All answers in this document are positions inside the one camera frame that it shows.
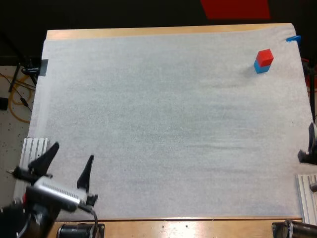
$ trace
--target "red cube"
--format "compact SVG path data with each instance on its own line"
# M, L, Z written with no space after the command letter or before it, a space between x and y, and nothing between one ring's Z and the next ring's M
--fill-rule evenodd
M257 62L260 67L271 65L274 57L270 49L259 51L257 56Z

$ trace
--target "stacked blocks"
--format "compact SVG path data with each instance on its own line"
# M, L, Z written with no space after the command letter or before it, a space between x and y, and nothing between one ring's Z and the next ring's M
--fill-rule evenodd
M273 59L274 57L270 49L259 51L256 61L254 62L254 68L256 69L256 72L268 72Z

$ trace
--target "black background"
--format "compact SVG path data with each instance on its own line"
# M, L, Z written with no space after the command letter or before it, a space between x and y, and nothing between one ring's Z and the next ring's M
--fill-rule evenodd
M303 58L317 59L317 0L268 0L270 20L208 20L200 0L1 0L0 31L40 58L47 30L291 22ZM0 64L17 57L0 40Z

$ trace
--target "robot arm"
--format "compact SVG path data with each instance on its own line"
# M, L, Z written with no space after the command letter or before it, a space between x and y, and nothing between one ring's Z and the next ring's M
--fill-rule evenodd
M28 170L16 167L10 172L16 179L26 181L30 185L26 187L23 203L14 201L1 210L0 224L3 226L2 230L7 231L5 237L45 238L61 210L74 212L78 208L94 215L92 236L95 237L98 220L93 206L98 195L89 193L94 156L90 156L78 179L77 189L71 189L54 181L53 176L47 174L58 149L59 144L56 142L46 153L32 161Z

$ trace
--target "blue clip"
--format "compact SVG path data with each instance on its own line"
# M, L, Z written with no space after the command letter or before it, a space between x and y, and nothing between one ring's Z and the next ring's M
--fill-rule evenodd
M302 37L300 35L292 36L286 39L287 42L297 41L297 44L300 44Z

